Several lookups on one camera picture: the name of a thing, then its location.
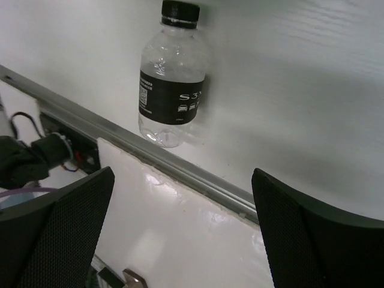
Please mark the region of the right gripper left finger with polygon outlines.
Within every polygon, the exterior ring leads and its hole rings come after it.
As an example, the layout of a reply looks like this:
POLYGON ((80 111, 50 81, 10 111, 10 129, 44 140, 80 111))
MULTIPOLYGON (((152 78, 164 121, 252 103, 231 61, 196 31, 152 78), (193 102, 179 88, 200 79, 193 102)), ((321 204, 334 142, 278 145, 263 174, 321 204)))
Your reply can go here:
POLYGON ((114 182, 105 167, 1 210, 1 287, 84 287, 114 182))

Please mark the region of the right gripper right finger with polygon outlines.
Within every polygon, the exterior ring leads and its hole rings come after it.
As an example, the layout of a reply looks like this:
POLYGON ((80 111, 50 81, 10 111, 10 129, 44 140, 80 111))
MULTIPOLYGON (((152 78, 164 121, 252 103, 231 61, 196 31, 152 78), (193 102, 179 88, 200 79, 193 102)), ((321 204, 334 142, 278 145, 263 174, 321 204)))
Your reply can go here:
POLYGON ((383 287, 383 221, 317 200, 261 169, 252 191, 274 287, 383 287))

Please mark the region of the short bottle black label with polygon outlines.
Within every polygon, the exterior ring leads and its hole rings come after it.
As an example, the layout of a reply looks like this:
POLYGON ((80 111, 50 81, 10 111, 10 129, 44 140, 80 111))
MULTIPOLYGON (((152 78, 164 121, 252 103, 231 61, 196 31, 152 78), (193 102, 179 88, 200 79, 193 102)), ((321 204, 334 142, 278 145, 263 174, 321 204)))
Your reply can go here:
POLYGON ((199 14, 197 4, 163 1, 161 30, 142 50, 139 130, 162 148, 183 143, 202 97, 208 63, 195 36, 199 14))

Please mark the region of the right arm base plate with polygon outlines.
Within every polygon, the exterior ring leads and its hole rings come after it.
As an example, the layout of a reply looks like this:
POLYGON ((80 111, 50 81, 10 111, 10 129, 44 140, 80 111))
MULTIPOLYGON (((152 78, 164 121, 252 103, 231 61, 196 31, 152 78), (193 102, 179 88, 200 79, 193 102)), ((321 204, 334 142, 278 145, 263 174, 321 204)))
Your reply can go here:
POLYGON ((55 120, 45 113, 40 114, 43 133, 37 127, 35 120, 25 112, 16 112, 10 117, 13 134, 18 137, 19 132, 14 118, 23 116, 32 122, 39 138, 30 144, 48 165, 49 169, 61 166, 69 172, 82 170, 92 174, 100 169, 97 144, 75 130, 55 120))

